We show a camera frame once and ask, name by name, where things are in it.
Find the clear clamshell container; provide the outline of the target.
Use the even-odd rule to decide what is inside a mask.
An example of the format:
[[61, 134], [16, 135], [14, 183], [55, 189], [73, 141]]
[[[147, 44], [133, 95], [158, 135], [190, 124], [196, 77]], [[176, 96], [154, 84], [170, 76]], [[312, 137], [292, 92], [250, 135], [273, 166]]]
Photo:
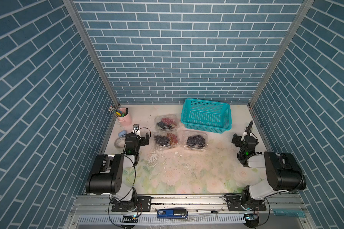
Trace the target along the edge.
[[177, 116], [175, 114], [166, 114], [157, 116], [154, 119], [156, 131], [170, 131], [179, 127]]
[[180, 145], [179, 137], [176, 131], [158, 132], [153, 137], [155, 148], [157, 150], [165, 150], [175, 148]]
[[184, 149], [192, 151], [205, 151], [208, 147], [208, 134], [205, 132], [184, 130], [181, 143]]

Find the red grape bunch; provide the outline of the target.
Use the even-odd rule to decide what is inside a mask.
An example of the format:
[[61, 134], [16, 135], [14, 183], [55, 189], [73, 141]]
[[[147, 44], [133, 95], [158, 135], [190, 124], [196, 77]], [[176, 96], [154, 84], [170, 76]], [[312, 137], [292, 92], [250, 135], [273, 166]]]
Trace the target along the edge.
[[168, 133], [167, 137], [169, 139], [169, 144], [172, 145], [176, 145], [178, 144], [178, 137], [177, 135], [173, 134], [173, 133]]
[[166, 117], [166, 118], [163, 118], [161, 121], [163, 121], [164, 123], [168, 125], [168, 127], [165, 129], [172, 129], [172, 128], [177, 127], [177, 123], [171, 118]]

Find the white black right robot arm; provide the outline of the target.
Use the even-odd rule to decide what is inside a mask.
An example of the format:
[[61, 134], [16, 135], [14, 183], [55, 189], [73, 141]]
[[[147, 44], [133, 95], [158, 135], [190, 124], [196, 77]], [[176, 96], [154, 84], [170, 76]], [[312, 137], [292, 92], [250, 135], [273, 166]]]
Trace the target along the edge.
[[265, 169], [266, 177], [255, 185], [246, 186], [240, 200], [229, 200], [238, 204], [236, 210], [265, 210], [265, 200], [276, 194], [304, 190], [307, 186], [302, 169], [290, 153], [256, 152], [257, 138], [245, 133], [233, 135], [232, 144], [239, 148], [237, 159], [245, 168]]

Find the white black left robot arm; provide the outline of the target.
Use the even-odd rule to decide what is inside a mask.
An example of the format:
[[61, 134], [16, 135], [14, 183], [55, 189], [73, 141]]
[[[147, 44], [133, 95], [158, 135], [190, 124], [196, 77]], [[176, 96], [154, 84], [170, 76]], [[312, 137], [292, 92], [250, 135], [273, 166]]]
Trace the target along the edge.
[[121, 154], [96, 156], [85, 184], [86, 192], [94, 195], [108, 195], [113, 211], [126, 212], [139, 207], [136, 189], [122, 180], [123, 169], [133, 168], [136, 175], [140, 148], [148, 145], [150, 138], [150, 132], [144, 137], [137, 133], [129, 133], [125, 136]]

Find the tape roll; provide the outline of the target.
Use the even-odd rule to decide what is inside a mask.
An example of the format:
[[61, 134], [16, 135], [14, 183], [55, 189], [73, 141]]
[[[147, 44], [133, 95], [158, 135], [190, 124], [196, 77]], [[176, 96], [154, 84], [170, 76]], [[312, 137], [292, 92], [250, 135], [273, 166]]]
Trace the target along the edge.
[[125, 145], [125, 137], [119, 137], [115, 140], [114, 142], [114, 147], [115, 148], [124, 148]]

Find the small blue stapler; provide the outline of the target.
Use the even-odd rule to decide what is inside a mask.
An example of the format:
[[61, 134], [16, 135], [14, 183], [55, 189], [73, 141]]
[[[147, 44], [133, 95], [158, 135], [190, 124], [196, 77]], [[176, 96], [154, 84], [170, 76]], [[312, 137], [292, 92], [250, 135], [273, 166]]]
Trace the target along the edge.
[[123, 130], [121, 132], [118, 133], [118, 137], [123, 137], [127, 134], [127, 131], [126, 130]]

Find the pink pen cup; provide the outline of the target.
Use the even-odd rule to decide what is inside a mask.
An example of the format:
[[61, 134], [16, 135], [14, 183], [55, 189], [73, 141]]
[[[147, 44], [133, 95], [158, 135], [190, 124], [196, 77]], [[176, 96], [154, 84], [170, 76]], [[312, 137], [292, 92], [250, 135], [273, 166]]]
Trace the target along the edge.
[[119, 108], [119, 111], [122, 112], [121, 117], [117, 117], [118, 122], [122, 127], [127, 127], [132, 124], [131, 113], [128, 108]]

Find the teal plastic basket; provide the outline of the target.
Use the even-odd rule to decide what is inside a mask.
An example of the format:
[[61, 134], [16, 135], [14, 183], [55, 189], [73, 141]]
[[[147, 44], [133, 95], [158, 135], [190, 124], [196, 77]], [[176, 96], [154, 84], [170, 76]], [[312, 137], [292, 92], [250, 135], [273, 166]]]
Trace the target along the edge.
[[181, 122], [188, 129], [222, 134], [232, 127], [230, 105], [188, 98], [183, 104]]

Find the blue black handheld device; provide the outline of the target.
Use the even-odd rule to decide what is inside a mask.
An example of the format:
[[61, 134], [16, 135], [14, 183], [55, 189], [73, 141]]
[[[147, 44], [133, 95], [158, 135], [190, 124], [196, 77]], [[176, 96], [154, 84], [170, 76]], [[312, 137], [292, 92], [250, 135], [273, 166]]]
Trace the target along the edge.
[[184, 208], [157, 210], [158, 219], [186, 219], [188, 211]]

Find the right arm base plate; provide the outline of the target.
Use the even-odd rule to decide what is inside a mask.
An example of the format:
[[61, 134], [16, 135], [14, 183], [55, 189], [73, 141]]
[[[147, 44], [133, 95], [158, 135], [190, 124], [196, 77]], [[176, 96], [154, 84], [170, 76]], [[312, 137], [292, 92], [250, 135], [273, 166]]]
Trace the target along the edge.
[[266, 211], [267, 207], [263, 200], [247, 199], [238, 195], [227, 195], [223, 197], [229, 211]]

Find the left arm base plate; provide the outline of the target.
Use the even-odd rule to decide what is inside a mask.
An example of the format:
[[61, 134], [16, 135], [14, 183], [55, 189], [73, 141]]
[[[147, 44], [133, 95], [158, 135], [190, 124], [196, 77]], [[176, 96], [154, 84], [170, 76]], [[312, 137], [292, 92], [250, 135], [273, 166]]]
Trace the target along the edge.
[[111, 204], [112, 212], [150, 212], [152, 198], [150, 196], [132, 196], [130, 200], [114, 201]]

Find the teal metal bracket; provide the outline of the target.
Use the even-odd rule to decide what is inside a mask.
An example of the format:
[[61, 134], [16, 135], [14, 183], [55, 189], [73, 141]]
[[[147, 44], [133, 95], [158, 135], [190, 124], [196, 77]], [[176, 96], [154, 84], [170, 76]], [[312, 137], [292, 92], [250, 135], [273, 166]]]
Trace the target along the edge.
[[305, 218], [306, 215], [301, 210], [273, 210], [275, 216]]

